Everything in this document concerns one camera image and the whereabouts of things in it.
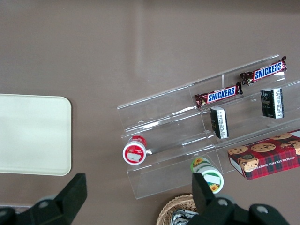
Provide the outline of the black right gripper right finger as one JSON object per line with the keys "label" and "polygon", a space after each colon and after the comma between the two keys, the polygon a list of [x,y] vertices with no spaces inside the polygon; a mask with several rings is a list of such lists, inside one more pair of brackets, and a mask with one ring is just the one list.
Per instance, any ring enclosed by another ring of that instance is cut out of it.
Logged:
{"label": "black right gripper right finger", "polygon": [[198,214],[189,225],[232,225],[234,204],[224,197],[216,197],[201,173],[192,175],[192,196]]}

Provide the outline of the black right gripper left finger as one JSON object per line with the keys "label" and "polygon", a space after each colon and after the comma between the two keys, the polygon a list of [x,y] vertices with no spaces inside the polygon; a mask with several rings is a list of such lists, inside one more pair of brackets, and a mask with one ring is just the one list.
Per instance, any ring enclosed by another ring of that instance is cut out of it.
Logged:
{"label": "black right gripper left finger", "polygon": [[70,225],[87,198],[86,175],[78,173],[53,199],[30,209],[32,225]]}

